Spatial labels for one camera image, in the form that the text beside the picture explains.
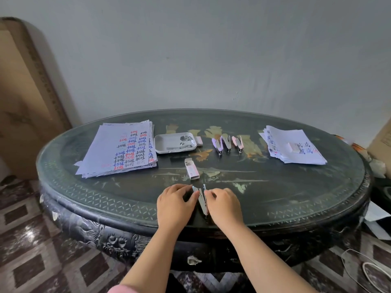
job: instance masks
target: hand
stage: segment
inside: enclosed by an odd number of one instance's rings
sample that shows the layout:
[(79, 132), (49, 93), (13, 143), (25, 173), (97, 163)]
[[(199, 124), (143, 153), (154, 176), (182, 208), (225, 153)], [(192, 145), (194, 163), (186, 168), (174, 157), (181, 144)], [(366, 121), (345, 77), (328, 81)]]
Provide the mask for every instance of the hand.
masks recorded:
[(244, 226), (241, 204), (231, 189), (215, 188), (204, 193), (210, 216), (222, 232), (226, 234), (233, 226)]
[(198, 200), (199, 191), (194, 192), (187, 202), (183, 200), (183, 195), (191, 188), (192, 185), (175, 184), (164, 189), (159, 195), (159, 228), (179, 235), (189, 221)]

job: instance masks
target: cardboard box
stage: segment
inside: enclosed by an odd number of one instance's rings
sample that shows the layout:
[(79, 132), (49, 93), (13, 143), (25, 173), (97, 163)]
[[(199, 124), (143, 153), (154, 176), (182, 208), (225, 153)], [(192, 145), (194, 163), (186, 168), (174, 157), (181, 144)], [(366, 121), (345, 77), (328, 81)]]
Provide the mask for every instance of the cardboard box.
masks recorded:
[(386, 164), (386, 175), (391, 178), (391, 118), (376, 135), (367, 150), (374, 158)]
[(0, 19), (0, 156), (18, 178), (36, 179), (38, 152), (70, 128), (26, 27)]

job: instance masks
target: paper stack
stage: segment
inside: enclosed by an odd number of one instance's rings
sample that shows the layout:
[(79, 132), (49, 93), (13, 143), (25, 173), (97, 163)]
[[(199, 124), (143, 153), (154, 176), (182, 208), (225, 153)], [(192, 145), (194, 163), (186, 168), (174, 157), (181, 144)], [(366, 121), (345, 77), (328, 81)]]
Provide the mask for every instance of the paper stack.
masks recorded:
[(123, 173), (155, 167), (154, 125), (140, 123), (103, 123), (98, 129), (76, 175), (83, 178)]
[(259, 134), (267, 143), (270, 156), (284, 163), (327, 163), (303, 130), (279, 130), (267, 125)]

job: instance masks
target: small white tray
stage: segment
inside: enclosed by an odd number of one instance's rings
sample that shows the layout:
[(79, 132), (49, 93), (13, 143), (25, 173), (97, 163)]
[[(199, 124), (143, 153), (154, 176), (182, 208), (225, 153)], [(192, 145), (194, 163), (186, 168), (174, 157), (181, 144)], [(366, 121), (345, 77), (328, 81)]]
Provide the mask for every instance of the small white tray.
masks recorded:
[(191, 151), (197, 148), (197, 142), (190, 132), (167, 133), (154, 138), (155, 150), (159, 154)]

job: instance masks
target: tiled floor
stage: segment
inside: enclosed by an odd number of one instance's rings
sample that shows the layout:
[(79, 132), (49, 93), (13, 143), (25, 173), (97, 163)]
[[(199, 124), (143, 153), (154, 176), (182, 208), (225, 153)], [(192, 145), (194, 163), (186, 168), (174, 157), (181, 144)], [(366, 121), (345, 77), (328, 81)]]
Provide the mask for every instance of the tiled floor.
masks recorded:
[[(106, 293), (126, 274), (124, 264), (66, 237), (42, 214), (37, 182), (13, 180), (0, 185), (0, 291), (3, 293)], [(364, 228), (344, 243), (294, 269), (319, 292), (363, 293), (345, 271), (341, 254), (353, 248), (391, 273), (391, 242)], [(370, 292), (377, 290), (361, 270), (362, 256), (348, 253), (347, 269)], [(391, 280), (369, 267), (373, 281), (391, 292)], [(172, 271), (172, 292), (254, 292), (242, 273)]]

